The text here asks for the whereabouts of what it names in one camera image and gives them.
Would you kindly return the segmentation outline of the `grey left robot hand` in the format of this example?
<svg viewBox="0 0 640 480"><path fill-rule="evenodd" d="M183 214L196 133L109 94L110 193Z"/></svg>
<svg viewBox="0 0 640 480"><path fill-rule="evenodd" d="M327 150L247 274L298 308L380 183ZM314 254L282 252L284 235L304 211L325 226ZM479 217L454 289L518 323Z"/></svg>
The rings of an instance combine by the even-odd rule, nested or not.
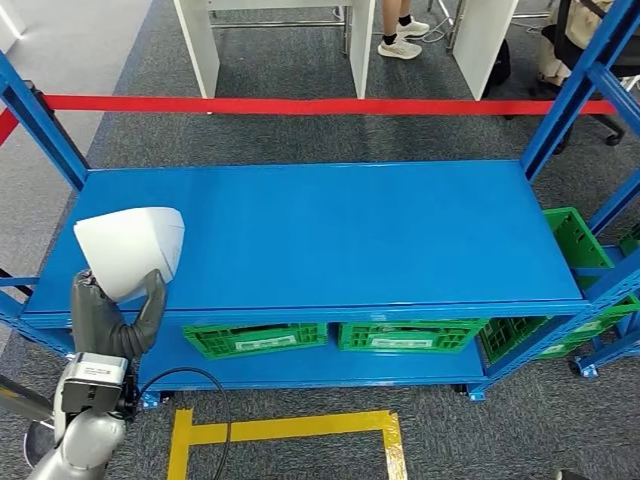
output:
<svg viewBox="0 0 640 480"><path fill-rule="evenodd" d="M90 270L77 273L71 289L72 335L76 353L132 360L155 345L166 302L166 283L158 269L142 281L146 298L131 324L109 298Z"/></svg>

